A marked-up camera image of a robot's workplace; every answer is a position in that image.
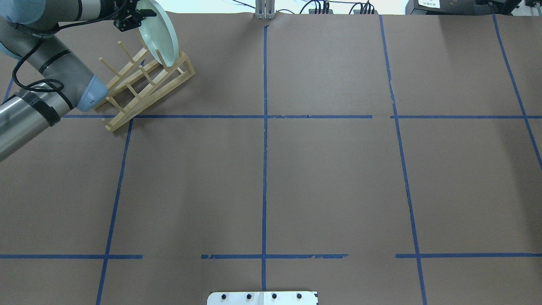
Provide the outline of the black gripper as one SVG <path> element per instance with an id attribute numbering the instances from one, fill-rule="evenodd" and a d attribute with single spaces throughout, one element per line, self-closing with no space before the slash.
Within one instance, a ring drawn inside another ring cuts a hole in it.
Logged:
<path id="1" fill-rule="evenodd" d="M 156 16 L 155 8 L 148 0 L 119 0 L 116 4 L 113 23 L 121 32 L 138 28 L 143 20 Z"/>

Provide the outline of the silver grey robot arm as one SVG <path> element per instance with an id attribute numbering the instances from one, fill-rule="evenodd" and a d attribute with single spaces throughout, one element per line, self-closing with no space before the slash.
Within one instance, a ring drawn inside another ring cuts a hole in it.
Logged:
<path id="1" fill-rule="evenodd" d="M 11 79 L 19 90 L 1 104 L 1 160 L 71 110 L 106 98 L 106 85 L 58 32 L 102 21 L 124 32 L 157 15 L 155 5 L 137 0 L 2 0 L 1 52 L 16 59 Z"/>

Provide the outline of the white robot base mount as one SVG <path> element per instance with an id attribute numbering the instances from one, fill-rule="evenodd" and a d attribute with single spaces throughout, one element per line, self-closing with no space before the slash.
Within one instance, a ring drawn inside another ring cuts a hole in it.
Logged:
<path id="1" fill-rule="evenodd" d="M 318 293 L 313 291 L 236 291 L 215 292 L 207 305 L 318 305 Z"/>

